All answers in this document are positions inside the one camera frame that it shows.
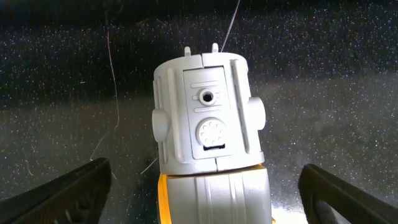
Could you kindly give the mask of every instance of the orange trim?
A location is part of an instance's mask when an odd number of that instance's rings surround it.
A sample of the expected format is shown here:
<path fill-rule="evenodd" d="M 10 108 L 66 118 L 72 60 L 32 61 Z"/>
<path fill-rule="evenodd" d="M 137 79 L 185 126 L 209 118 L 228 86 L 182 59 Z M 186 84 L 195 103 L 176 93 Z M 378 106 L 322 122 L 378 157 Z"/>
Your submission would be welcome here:
<path fill-rule="evenodd" d="M 157 195 L 159 198 L 159 217 L 161 224 L 171 224 L 169 196 L 167 193 L 167 175 L 160 174 L 157 184 Z"/>

